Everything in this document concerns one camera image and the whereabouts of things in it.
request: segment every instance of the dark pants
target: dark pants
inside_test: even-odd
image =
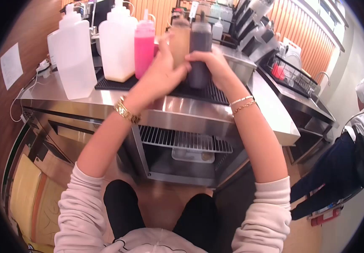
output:
[[[114,238],[145,227],[134,189],[122,180],[110,182],[104,193],[104,204]],[[212,197],[198,194],[189,200],[173,232],[207,252],[217,235],[217,207]]]
[[[347,197],[361,187],[354,169],[355,143],[348,132],[337,138],[316,162],[312,170],[291,189],[291,203],[325,184],[291,211],[297,220]]]

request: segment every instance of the gold bracelet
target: gold bracelet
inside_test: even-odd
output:
[[[124,118],[130,121],[133,124],[137,124],[141,119],[141,114],[133,115],[124,105],[124,99],[126,96],[121,96],[120,100],[114,106],[114,109]]]
[[[248,106],[250,106],[251,104],[256,104],[256,101],[255,100],[253,100],[253,101],[251,101],[251,102],[249,102],[249,103],[246,103],[245,105],[243,105],[243,106],[240,106],[240,107],[238,107],[234,112],[233,112],[233,116],[239,111],[239,110],[241,110],[242,108],[245,108],[245,107],[248,107]]]
[[[240,99],[238,99],[238,100],[235,100],[234,102],[232,102],[232,103],[230,104],[230,107],[231,107],[233,104],[237,104],[238,102],[244,101],[244,100],[249,99],[249,98],[253,98],[253,96],[246,96],[245,98],[240,98]]]

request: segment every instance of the hand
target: hand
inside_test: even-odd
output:
[[[162,36],[159,51],[150,68],[130,90],[125,106],[131,112],[137,114],[154,100],[171,93],[192,68],[190,63],[186,62],[173,69],[173,57],[167,43],[171,36],[169,33]]]
[[[241,85],[219,48],[213,47],[211,52],[193,51],[185,59],[190,62],[204,62],[210,70],[214,84],[224,93],[231,85]]]

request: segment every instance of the black apron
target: black apron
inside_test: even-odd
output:
[[[352,126],[355,132],[355,162],[353,170],[355,171],[361,187],[364,188],[364,136],[359,134],[356,127]]]

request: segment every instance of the person in white shirt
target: person in white shirt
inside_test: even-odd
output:
[[[213,250],[216,240],[213,230],[217,228],[217,216],[214,214],[217,210],[209,196],[193,197],[173,231],[145,227],[137,195],[124,181],[115,180],[109,184],[104,194],[106,206],[100,200],[103,177],[132,122],[135,123],[134,119],[138,119],[140,112],[154,100],[174,90],[191,68],[186,62],[173,69],[167,39],[167,36],[161,39],[158,55],[129,91],[123,106],[108,116],[81,152],[68,189],[58,202],[60,231],[55,234],[54,252],[182,253]],[[231,109],[236,111],[234,120],[251,161],[256,198],[235,232],[232,250],[282,252],[283,241],[290,232],[291,215],[290,181],[279,142],[220,51],[196,51],[186,59],[205,62],[215,85],[228,100],[239,100]],[[108,215],[112,216],[109,222],[115,235],[115,240],[109,245],[103,241],[105,207]]]
[[[291,211],[297,220],[364,187],[364,79],[356,86],[360,112],[347,123],[335,143],[313,169],[291,188],[291,202],[324,185]]]

